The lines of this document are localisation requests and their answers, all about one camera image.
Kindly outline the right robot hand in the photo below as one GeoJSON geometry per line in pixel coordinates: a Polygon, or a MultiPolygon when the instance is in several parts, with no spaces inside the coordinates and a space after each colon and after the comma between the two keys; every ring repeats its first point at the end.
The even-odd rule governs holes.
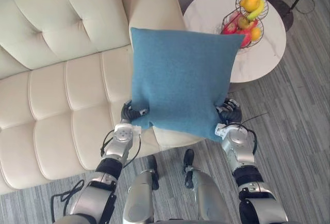
{"type": "Polygon", "coordinates": [[[216,110],[221,124],[230,125],[242,121],[240,104],[232,98],[226,98],[221,106],[216,106],[216,110]]]}

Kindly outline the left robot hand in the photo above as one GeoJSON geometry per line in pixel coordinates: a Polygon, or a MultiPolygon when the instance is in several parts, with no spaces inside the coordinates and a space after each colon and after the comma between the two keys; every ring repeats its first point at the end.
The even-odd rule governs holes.
{"type": "Polygon", "coordinates": [[[141,109],[141,110],[134,110],[131,106],[131,100],[128,100],[123,104],[121,110],[121,122],[120,123],[128,123],[131,124],[133,120],[136,120],[142,116],[145,116],[149,113],[149,109],[141,109]]]}

